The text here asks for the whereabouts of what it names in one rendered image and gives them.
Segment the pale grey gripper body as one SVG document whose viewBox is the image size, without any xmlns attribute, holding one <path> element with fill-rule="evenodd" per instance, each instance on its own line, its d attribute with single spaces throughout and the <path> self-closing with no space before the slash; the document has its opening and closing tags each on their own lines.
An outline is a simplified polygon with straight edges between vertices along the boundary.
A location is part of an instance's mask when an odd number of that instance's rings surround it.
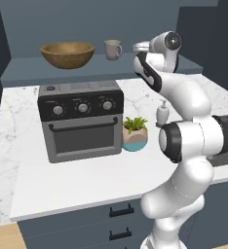
<svg viewBox="0 0 228 249">
<path fill-rule="evenodd" d="M 150 42 L 149 41 L 142 41 L 135 43 L 133 45 L 133 51 L 136 52 L 148 52 L 150 47 Z"/>
</svg>

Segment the blue-grey base cabinet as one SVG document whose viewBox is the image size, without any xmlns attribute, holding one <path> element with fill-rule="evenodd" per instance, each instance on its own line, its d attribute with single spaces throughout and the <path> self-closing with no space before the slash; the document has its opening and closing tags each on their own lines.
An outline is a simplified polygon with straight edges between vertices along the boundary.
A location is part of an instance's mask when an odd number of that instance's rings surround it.
<svg viewBox="0 0 228 249">
<path fill-rule="evenodd" d="M 109 217 L 110 207 L 125 209 L 129 203 L 133 214 Z M 127 227 L 132 236 L 109 241 L 109 231 Z M 152 228 L 137 199 L 19 222 L 26 249 L 139 249 Z M 228 244 L 228 182 L 209 187 L 205 207 L 184 223 L 179 237 L 188 249 Z"/>
</svg>

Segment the pale pink mug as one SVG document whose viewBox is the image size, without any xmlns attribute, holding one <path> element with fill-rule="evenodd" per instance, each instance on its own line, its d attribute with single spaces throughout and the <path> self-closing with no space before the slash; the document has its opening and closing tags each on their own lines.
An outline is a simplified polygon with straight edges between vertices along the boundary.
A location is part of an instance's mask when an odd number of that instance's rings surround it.
<svg viewBox="0 0 228 249">
<path fill-rule="evenodd" d="M 104 48 L 108 60 L 117 60 L 123 53 L 121 42 L 119 40 L 105 40 Z"/>
</svg>

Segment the white soap dispenser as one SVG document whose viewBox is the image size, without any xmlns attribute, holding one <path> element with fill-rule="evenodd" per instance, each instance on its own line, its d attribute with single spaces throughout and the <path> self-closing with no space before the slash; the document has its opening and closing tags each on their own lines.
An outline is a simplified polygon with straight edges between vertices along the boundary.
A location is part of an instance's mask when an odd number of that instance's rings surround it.
<svg viewBox="0 0 228 249">
<path fill-rule="evenodd" d="M 157 108 L 156 112 L 156 125 L 163 126 L 167 123 L 170 115 L 170 109 L 166 105 L 166 100 L 162 101 L 162 105 Z"/>
</svg>

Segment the brown wooden bowl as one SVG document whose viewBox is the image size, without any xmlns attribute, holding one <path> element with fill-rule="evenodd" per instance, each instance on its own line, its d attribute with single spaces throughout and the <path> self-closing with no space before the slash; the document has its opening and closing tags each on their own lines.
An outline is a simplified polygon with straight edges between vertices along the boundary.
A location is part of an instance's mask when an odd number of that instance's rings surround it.
<svg viewBox="0 0 228 249">
<path fill-rule="evenodd" d="M 77 69 L 91 60 L 95 47 L 85 42 L 57 42 L 42 46 L 40 52 L 55 68 Z"/>
</svg>

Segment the grey toaster oven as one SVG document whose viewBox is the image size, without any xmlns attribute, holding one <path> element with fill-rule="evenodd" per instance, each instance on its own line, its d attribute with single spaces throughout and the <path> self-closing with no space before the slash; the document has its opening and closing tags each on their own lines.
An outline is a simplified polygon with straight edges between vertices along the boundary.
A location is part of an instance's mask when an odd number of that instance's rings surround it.
<svg viewBox="0 0 228 249">
<path fill-rule="evenodd" d="M 113 107 L 110 110 L 102 108 L 105 101 L 112 102 Z M 85 113 L 78 110 L 79 105 L 82 103 L 88 105 L 88 111 Z M 41 123 L 123 115 L 124 94 L 114 81 L 42 86 L 39 88 L 37 105 Z M 63 108 L 61 115 L 56 115 L 53 112 L 56 106 Z"/>
</svg>

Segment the green plant in pot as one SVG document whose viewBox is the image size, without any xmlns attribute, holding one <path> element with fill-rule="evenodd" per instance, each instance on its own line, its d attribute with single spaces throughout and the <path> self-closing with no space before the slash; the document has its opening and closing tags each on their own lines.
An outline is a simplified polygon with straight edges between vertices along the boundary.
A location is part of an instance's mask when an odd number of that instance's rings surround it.
<svg viewBox="0 0 228 249">
<path fill-rule="evenodd" d="M 131 119 L 126 117 L 123 121 L 122 147 L 129 152 L 137 152 L 145 147 L 148 141 L 147 120 L 142 117 Z"/>
</svg>

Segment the grey toaster oven door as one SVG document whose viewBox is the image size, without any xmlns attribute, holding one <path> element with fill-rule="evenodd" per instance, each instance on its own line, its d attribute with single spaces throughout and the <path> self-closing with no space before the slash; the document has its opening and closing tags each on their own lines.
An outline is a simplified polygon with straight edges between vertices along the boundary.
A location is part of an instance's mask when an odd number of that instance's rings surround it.
<svg viewBox="0 0 228 249">
<path fill-rule="evenodd" d="M 49 129 L 49 125 L 54 125 L 54 128 L 63 128 L 111 123 L 114 117 L 118 118 L 118 123 L 112 126 L 62 132 L 52 132 Z M 122 121 L 123 115 L 117 114 L 42 122 L 49 162 L 57 163 L 120 154 L 122 151 Z"/>
</svg>

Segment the dark blue wall cabinet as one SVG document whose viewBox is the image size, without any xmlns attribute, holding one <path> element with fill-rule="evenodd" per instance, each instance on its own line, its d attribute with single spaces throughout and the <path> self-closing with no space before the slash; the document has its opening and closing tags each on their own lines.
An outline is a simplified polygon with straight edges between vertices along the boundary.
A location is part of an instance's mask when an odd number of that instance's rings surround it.
<svg viewBox="0 0 228 249">
<path fill-rule="evenodd" d="M 228 0 L 180 0 L 176 31 L 180 54 L 228 90 Z"/>
</svg>

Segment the blue-grey wall shelf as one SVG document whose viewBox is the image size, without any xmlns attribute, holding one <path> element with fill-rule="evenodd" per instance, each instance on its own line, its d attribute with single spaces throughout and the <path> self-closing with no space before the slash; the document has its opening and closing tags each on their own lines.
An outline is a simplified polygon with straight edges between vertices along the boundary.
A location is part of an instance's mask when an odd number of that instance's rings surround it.
<svg viewBox="0 0 228 249">
<path fill-rule="evenodd" d="M 95 54 L 78 69 L 57 69 L 43 57 L 16 58 L 8 64 L 1 83 L 12 88 L 134 79 L 133 57 L 133 53 L 124 53 L 118 60 L 107 60 L 104 54 Z"/>
</svg>

